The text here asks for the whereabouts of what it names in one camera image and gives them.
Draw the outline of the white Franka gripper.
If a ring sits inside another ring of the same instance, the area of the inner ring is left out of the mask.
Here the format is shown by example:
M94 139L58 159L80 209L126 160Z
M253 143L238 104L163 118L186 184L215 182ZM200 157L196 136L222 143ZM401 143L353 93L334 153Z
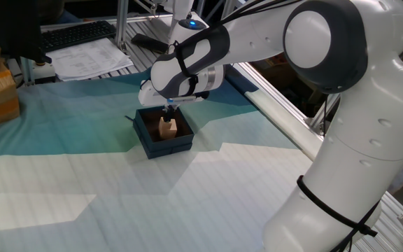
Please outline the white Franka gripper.
M144 107L165 106L163 108L164 122L169 122L170 120L174 119L175 112L178 109L175 106L167 106L167 99L154 89L151 80L143 80L141 82L138 99L141 105Z

